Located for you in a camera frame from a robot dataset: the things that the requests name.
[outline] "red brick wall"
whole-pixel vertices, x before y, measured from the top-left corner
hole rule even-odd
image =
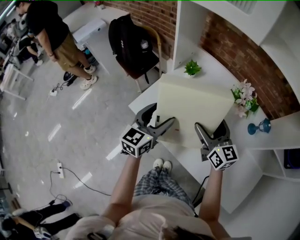
[[[291,86],[272,59],[224,18],[208,14],[201,47],[239,81],[248,79],[257,92],[259,105],[270,120],[300,111]]]
[[[176,1],[105,1],[105,5],[127,11],[135,24],[143,24],[154,28],[162,40],[162,52],[173,58]]]

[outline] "black pants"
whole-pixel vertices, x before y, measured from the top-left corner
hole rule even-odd
[[[31,48],[32,48],[34,51],[38,52],[38,48],[37,48],[37,45],[36,45],[35,43],[31,44],[30,46],[31,46]],[[24,49],[20,52],[20,54],[18,55],[18,59],[19,59],[21,62],[23,62],[23,61],[25,61],[25,60],[27,60],[27,59],[29,59],[29,58],[32,58],[32,60],[34,61],[34,63],[37,63],[37,62],[38,62],[38,57],[35,56],[35,55],[33,55],[33,54],[31,54],[31,53],[28,51],[27,48],[24,48]]]
[[[75,225],[75,223],[80,219],[80,217],[78,217],[76,214],[71,214],[70,216],[65,217],[62,220],[59,220],[54,223],[48,223],[48,224],[40,224],[40,223],[44,221],[46,218],[61,213],[64,210],[66,210],[66,207],[64,205],[56,204],[56,205],[43,208],[41,210],[26,212],[22,214],[20,217],[28,221],[30,224],[34,226],[44,227],[51,235],[55,235],[59,231]]]

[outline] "fiducial marker cube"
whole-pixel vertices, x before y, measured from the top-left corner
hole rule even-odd
[[[239,160],[235,145],[215,147],[207,158],[215,170],[224,170]]]
[[[153,137],[128,125],[120,137],[122,149],[134,157],[139,157],[153,147]]]

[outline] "plaid shorts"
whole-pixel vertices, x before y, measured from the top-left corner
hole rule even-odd
[[[192,201],[178,183],[169,176],[166,169],[153,168],[138,182],[135,187],[134,196],[148,194],[175,197],[187,203],[194,211]]]

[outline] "white desk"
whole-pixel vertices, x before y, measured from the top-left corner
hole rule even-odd
[[[106,72],[111,74],[118,72],[117,70],[122,72],[122,68],[116,61],[116,57],[113,55],[113,51],[108,40],[109,24],[112,20],[127,14],[129,13],[113,7],[100,9],[98,7],[94,7],[94,4],[87,3],[68,15],[63,21],[69,26],[72,33],[75,33],[82,26],[95,19],[102,19],[106,22],[107,26],[100,32],[94,33],[84,43],[84,45],[90,50],[95,59],[106,70]]]
[[[238,83],[238,80],[223,65],[204,50],[199,49],[199,52],[193,56],[193,60],[196,60],[202,67],[202,73],[195,77],[195,81],[209,82],[228,88],[232,88],[234,84]],[[185,62],[182,63],[181,67],[168,74],[184,76],[184,66]],[[158,82],[154,83],[129,105],[134,113],[157,102]],[[252,155],[246,149],[249,146],[245,144],[255,141],[256,138],[256,136],[248,134],[248,124],[251,122],[258,124],[265,117],[261,109],[255,115],[250,115],[248,119],[240,119],[234,115],[233,109],[225,117],[231,131],[232,142],[236,144],[240,157],[239,162],[224,172],[221,205],[229,213],[232,213],[242,203],[263,175],[261,169],[251,159]],[[202,183],[203,179],[209,175],[210,163],[209,161],[202,162],[200,149],[188,149],[168,142],[162,142],[162,144],[199,183]]]

